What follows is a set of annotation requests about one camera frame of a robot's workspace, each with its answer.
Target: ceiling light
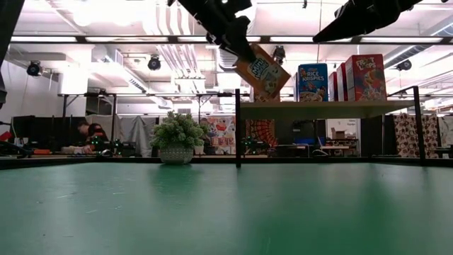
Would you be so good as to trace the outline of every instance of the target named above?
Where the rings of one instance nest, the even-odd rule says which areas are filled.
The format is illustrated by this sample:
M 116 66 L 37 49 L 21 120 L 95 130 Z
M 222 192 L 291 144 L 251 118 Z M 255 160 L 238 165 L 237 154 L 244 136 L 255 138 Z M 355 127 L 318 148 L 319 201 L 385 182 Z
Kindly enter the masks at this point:
M 195 97 L 196 94 L 193 93 L 158 93 L 156 96 L 164 96 L 164 97 Z
M 346 39 L 339 39 L 339 40 L 333 40 L 331 41 L 332 43 L 350 43 L 352 38 L 346 38 Z
M 259 37 L 259 36 L 247 36 L 247 41 L 256 43 L 256 42 L 261 41 L 261 37 Z
M 12 43 L 76 43 L 77 39 L 74 36 L 13 36 Z
M 166 43 L 168 42 L 167 37 L 113 37 L 113 36 L 91 36 L 85 38 L 87 42 L 91 43 L 111 43 L 111 42 L 129 42 L 129 43 L 140 43 L 140 42 L 156 42 Z
M 313 38 L 311 36 L 272 36 L 270 41 L 274 43 L 312 43 Z
M 361 43 L 438 43 L 442 38 L 437 37 L 363 37 Z
M 217 50 L 219 49 L 218 45 L 206 45 L 206 50 Z
M 180 42 L 206 42 L 206 37 L 204 36 L 178 36 L 178 41 Z
M 137 94 L 137 93 L 131 93 L 131 94 L 118 94 L 116 95 L 117 97 L 129 97 L 129 98 L 134 98 L 134 97 L 147 97 L 148 94 L 145 94 L 145 93 L 141 93 L 141 94 Z

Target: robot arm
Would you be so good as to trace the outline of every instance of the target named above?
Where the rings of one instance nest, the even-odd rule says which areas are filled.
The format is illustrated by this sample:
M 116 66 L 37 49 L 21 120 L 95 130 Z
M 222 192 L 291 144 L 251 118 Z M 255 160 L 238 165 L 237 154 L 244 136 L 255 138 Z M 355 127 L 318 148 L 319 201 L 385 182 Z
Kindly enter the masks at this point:
M 168 5 L 175 1 L 168 0 Z M 179 3 L 206 29 L 208 42 L 243 60 L 255 61 L 255 54 L 246 38 L 250 20 L 235 15 L 251 7 L 251 0 L 229 0 L 226 3 L 222 0 L 179 0 Z
M 315 43 L 364 35 L 398 20 L 422 0 L 349 0 L 336 12 L 336 19 L 313 37 Z

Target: green tabletop surface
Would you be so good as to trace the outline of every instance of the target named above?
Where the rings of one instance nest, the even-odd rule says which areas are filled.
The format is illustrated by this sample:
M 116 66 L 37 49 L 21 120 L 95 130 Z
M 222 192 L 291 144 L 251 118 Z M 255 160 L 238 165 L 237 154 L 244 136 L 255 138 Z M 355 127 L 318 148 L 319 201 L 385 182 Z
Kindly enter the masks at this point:
M 453 254 L 453 170 L 114 163 L 4 170 L 0 254 Z

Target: shelf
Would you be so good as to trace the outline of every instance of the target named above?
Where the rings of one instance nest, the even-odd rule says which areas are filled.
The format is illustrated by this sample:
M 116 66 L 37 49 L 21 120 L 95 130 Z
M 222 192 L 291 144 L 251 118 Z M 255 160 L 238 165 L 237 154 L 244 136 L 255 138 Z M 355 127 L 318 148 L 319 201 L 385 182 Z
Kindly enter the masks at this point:
M 241 103 L 241 118 L 244 120 L 372 118 L 411 106 L 414 106 L 414 101 L 406 100 Z

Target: cardboard box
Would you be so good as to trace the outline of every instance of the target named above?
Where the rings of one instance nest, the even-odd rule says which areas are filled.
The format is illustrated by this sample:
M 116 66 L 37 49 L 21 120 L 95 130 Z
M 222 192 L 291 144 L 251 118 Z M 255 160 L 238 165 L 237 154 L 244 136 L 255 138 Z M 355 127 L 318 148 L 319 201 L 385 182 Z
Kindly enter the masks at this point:
M 297 69 L 299 102 L 328 101 L 327 64 L 301 64 Z
M 349 101 L 386 101 L 384 58 L 353 55 L 346 61 Z
M 337 72 L 333 72 L 328 77 L 328 100 L 329 101 L 338 101 Z
M 337 69 L 337 82 L 338 82 L 338 100 L 348 100 L 348 80 L 346 79 L 346 64 L 341 63 Z
M 332 130 L 332 139 L 345 139 L 346 138 L 346 131 L 344 130 L 335 130 L 335 128 L 331 128 Z
M 276 98 L 291 76 L 260 45 L 254 43 L 251 48 L 256 60 L 253 63 L 238 60 L 234 71 L 257 94 L 264 98 Z

